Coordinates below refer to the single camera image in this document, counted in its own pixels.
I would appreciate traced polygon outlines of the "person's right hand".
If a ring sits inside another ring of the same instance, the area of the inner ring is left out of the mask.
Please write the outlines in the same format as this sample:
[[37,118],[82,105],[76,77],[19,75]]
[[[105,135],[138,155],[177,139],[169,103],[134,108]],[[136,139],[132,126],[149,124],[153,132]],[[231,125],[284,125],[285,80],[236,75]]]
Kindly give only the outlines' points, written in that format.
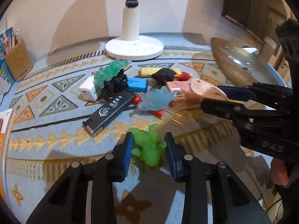
[[279,186],[287,186],[289,183],[289,177],[287,175],[287,168],[284,161],[273,158],[270,169],[271,181]]

